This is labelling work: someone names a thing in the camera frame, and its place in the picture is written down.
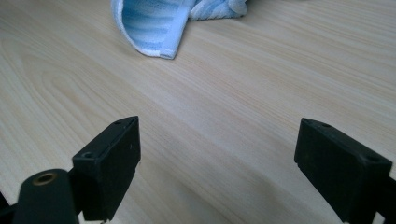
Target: folded towel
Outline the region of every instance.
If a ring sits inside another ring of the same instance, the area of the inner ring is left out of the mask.
[[[187,19],[237,18],[246,0],[112,0],[114,20],[141,53],[174,59]]]

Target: black plastic part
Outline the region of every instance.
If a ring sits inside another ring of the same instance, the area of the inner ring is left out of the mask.
[[[343,222],[372,223],[392,162],[312,119],[302,119],[294,160]]]
[[[12,223],[78,223],[68,173],[53,169],[27,178],[21,185]]]
[[[9,206],[8,202],[4,198],[3,194],[0,192],[0,223],[8,224],[12,222],[14,218],[14,213],[16,205]]]
[[[0,210],[9,207],[9,204],[3,194],[0,192]]]
[[[77,212],[86,220],[111,220],[139,161],[138,117],[113,122],[73,157],[69,174]]]
[[[386,219],[386,224],[396,224],[396,181],[390,177],[381,190],[378,212]]]

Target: light wood grain surface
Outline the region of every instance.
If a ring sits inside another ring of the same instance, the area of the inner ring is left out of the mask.
[[[112,223],[341,223],[293,161],[300,119],[396,161],[396,1],[247,4],[241,19],[188,22],[168,61],[132,49],[107,0],[1,0],[9,202],[139,116],[142,161]]]

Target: blue cloth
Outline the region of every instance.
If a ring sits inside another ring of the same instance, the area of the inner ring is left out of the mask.
[[[139,52],[174,59],[187,19],[237,18],[246,0],[112,0],[114,20]]]

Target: round hole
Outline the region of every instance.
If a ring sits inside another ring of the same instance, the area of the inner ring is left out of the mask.
[[[46,173],[33,180],[33,184],[36,186],[43,186],[52,182],[56,178],[55,173]]]
[[[83,158],[92,158],[92,157],[93,157],[93,153],[91,153],[91,152],[84,152],[81,156],[82,156]]]

